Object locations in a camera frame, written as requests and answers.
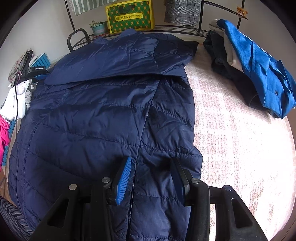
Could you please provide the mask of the pink sleeve left forearm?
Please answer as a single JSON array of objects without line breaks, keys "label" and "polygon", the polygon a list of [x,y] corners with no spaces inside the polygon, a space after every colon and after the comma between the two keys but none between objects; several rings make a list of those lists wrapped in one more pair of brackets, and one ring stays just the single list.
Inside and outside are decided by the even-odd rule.
[{"label": "pink sleeve left forearm", "polygon": [[10,138],[9,138],[9,128],[10,124],[2,117],[0,116],[0,166],[2,166],[3,156],[5,147],[9,145]]}]

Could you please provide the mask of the left hand white glove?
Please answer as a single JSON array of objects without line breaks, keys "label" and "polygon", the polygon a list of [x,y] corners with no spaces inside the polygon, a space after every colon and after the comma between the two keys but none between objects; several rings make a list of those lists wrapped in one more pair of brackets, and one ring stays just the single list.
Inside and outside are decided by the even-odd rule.
[{"label": "left hand white glove", "polygon": [[29,90],[30,84],[31,80],[26,80],[10,89],[1,108],[1,116],[4,119],[14,121],[25,116],[32,98]]}]

